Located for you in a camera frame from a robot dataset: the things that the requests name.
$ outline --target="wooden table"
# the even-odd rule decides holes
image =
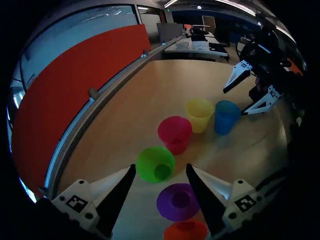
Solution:
[[[89,126],[73,152],[61,178],[59,191],[75,180],[97,181],[136,161],[149,146],[163,146],[157,136],[160,122],[185,116],[192,98],[213,103],[231,100],[241,108],[251,99],[250,77],[223,94],[232,72],[228,64],[196,60],[162,60],[148,63],[108,102]],[[185,167],[196,167],[228,182],[243,178],[253,186],[287,164],[285,128],[277,108],[269,113],[243,116],[227,136],[214,133],[214,117],[203,134],[193,134],[190,146],[176,156],[173,177],[149,183],[137,174],[113,230],[117,239],[162,239],[172,224],[157,211],[158,194],[167,186],[187,182]],[[203,221],[201,211],[196,216]]]
[[[191,38],[183,38],[176,42],[175,44],[171,45],[170,47],[166,48],[164,51],[165,53],[200,53],[200,54],[211,54],[211,55],[217,55],[217,56],[223,56],[227,57],[228,53],[227,52],[220,52],[220,51],[210,51],[209,49],[209,43],[215,43],[219,44],[219,42],[215,38],[211,37],[206,37],[207,40],[207,50],[198,50],[198,49],[193,49],[192,46],[192,40]],[[177,43],[181,42],[187,42],[189,43],[188,48],[177,48]]]

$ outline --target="plastic cup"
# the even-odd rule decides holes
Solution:
[[[190,122],[179,116],[166,118],[158,127],[159,138],[172,154],[180,154],[186,150],[191,134]]]
[[[204,240],[208,235],[208,227],[193,218],[176,222],[166,229],[164,240]]]
[[[158,196],[157,209],[170,221],[184,221],[200,210],[196,196],[187,183],[177,183],[165,188]]]
[[[202,133],[207,128],[214,112],[213,104],[206,99],[193,99],[186,104],[187,118],[194,133]]]
[[[214,130],[216,133],[226,135],[230,132],[241,116],[241,110],[230,101],[220,101],[216,104]]]
[[[148,182],[164,182],[173,173],[175,161],[172,153],[163,147],[150,147],[143,150],[137,159],[137,172]]]

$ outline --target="cable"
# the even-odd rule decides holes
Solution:
[[[274,185],[272,188],[270,188],[265,194],[264,197],[268,197],[272,193],[274,193],[276,190],[278,190],[280,187],[282,187],[284,181],[279,182],[278,184]]]
[[[263,187],[265,187],[266,185],[268,185],[270,182],[272,182],[272,181],[274,181],[274,180],[276,180],[276,179],[278,179],[278,178],[281,178],[281,177],[286,176],[286,174],[288,173],[288,171],[289,171],[289,168],[288,168],[288,167],[285,167],[285,168],[280,169],[279,171],[271,174],[270,176],[268,176],[267,178],[265,178],[264,180],[262,180],[262,182],[260,182],[260,183],[258,184],[258,186],[256,187],[256,191],[258,192],[258,191],[260,191]]]

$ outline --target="red panel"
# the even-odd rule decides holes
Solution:
[[[144,25],[89,38],[68,49],[34,80],[17,112],[12,154],[22,181],[36,194],[44,185],[52,154],[68,125],[99,89],[124,67],[150,51]]]

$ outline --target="glass window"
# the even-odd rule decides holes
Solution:
[[[39,35],[22,55],[26,87],[55,58],[79,42],[109,30],[135,24],[138,22],[132,6],[93,8],[59,21]]]
[[[157,23],[165,23],[164,10],[147,6],[137,6],[142,23],[146,26],[151,49],[161,45]]]

